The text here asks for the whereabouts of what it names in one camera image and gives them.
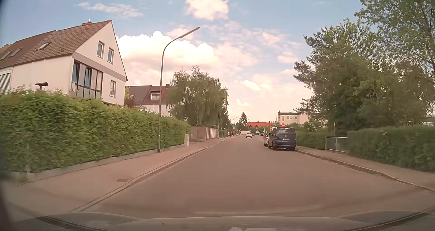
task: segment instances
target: dark blue van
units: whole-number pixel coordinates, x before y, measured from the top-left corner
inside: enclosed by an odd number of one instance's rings
[[[274,127],[269,136],[269,148],[277,150],[284,148],[294,151],[296,149],[296,131],[292,127],[277,126]]]

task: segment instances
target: satellite dish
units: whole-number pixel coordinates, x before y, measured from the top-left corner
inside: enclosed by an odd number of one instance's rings
[[[75,82],[71,83],[71,91],[73,91],[73,92],[77,91],[77,84]]]

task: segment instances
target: parked car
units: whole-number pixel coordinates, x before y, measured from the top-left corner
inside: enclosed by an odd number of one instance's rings
[[[265,147],[269,146],[269,133],[266,133],[266,135],[263,138],[263,146]]]
[[[284,148],[294,151],[296,149],[295,129],[285,126],[274,127],[269,136],[268,148],[273,148],[273,150]]]

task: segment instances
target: sky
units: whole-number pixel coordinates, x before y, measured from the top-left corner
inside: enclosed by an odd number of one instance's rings
[[[268,122],[312,94],[293,77],[294,62],[311,53],[304,36],[355,20],[361,8],[359,0],[4,0],[0,42],[112,20],[127,85],[159,85],[165,45],[200,26],[166,49],[163,84],[200,66],[228,89],[231,120],[245,112]]]

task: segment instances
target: asphalt road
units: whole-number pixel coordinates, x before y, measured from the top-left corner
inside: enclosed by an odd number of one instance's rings
[[[237,136],[85,210],[139,218],[422,211],[435,194]]]

